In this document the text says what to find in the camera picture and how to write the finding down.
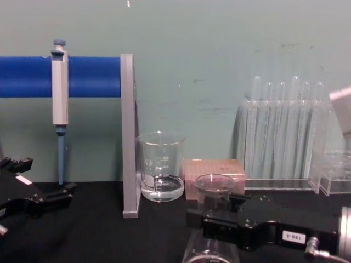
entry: teal wall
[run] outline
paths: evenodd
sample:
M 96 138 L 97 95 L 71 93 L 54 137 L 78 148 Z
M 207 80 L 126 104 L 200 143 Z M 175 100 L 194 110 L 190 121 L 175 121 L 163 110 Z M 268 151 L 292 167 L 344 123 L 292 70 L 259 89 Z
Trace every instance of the teal wall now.
M 135 55 L 140 131 L 185 134 L 186 157 L 232 157 L 234 120 L 251 80 L 292 75 L 351 84 L 347 0 L 2 0 L 0 55 Z M 120 179 L 119 99 L 72 99 L 67 178 Z M 0 99 L 5 156 L 35 159 L 34 181 L 56 180 L 50 100 Z M 331 113 L 327 148 L 344 149 Z

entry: small glass beaker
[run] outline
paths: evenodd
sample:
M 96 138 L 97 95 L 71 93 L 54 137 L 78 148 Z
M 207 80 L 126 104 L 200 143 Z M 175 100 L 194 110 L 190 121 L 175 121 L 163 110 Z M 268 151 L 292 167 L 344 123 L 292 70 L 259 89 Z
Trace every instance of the small glass beaker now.
M 140 143 L 141 192 L 155 202 L 175 200 L 184 193 L 180 174 L 186 137 L 172 131 L 155 131 L 137 137 Z
M 198 210 L 228 211 L 229 195 L 236 189 L 236 182 L 226 175 L 207 174 L 195 181 Z M 239 263 L 237 246 L 205 238 L 202 230 L 193 230 L 182 263 Z

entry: glass beaker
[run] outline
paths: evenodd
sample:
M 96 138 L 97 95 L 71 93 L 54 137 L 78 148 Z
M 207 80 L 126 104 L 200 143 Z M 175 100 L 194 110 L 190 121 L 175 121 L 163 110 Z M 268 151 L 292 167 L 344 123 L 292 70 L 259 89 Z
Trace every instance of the glass beaker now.
M 228 211 L 229 195 L 236 182 L 226 175 L 207 174 L 195 181 L 198 210 Z M 193 230 L 182 263 L 239 263 L 234 244 L 203 237 L 202 230 Z
M 172 131 L 155 131 L 137 137 L 140 143 L 141 192 L 155 202 L 175 200 L 184 193 L 180 174 L 186 137 Z

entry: label sticker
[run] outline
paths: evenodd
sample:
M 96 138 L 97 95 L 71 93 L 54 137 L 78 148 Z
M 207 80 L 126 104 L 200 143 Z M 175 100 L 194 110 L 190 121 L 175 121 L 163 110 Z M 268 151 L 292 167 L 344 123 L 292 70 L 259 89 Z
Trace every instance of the label sticker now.
M 4 216 L 6 214 L 6 208 L 3 208 L 0 210 L 0 217 Z
M 30 180 L 28 180 L 27 178 L 24 178 L 22 175 L 16 176 L 16 178 L 21 182 L 25 183 L 26 185 L 32 184 Z
M 155 180 L 152 175 L 145 174 L 145 184 L 150 187 L 155 186 Z
M 295 232 L 283 230 L 283 237 L 282 238 L 285 241 L 289 241 L 289 242 L 293 242 L 293 243 L 299 243 L 299 244 L 306 243 L 306 235 L 305 234 L 300 234 L 300 233 L 295 233 Z

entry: black tabletop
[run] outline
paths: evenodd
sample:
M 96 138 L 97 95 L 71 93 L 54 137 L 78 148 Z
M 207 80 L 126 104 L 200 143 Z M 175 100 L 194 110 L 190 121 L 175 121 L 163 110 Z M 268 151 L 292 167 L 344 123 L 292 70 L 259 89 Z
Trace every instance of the black tabletop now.
M 39 187 L 49 191 L 53 185 Z M 322 214 L 339 213 L 343 205 L 351 205 L 351 195 L 266 194 L 276 202 Z M 185 223 L 189 207 L 196 203 L 185 198 L 168 203 L 142 198 L 139 218 L 123 219 L 121 182 L 78 183 L 69 209 L 39 219 L 16 216 L 0 222 L 9 228 L 0 239 L 0 262 L 181 263 L 191 232 Z M 240 251 L 239 256 L 242 263 L 305 262 L 301 251 L 272 245 Z

